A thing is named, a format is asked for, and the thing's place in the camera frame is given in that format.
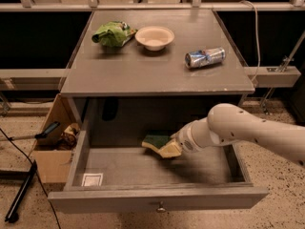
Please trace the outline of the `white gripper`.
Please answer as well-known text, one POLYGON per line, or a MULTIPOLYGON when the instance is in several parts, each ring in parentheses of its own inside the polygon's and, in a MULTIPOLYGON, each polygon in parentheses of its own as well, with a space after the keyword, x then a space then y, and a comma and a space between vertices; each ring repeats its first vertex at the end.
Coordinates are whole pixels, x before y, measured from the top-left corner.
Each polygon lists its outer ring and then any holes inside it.
POLYGON ((163 158, 177 157, 182 154, 182 150, 189 153, 199 152, 202 147, 195 141, 194 134, 199 132, 202 124, 199 121, 193 121, 186 124, 179 131, 171 134, 173 138, 166 145, 162 146, 158 153, 163 158))

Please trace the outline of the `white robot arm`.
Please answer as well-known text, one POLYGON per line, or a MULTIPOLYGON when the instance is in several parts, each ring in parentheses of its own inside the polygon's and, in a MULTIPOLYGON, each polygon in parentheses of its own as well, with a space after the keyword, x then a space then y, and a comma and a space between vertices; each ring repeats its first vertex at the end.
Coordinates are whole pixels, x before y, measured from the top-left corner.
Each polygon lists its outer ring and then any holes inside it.
POLYGON ((256 117, 232 104, 217 104, 208 115, 186 124, 161 147, 162 157, 201 152, 248 141, 282 156, 301 167, 305 165, 305 127, 256 117))

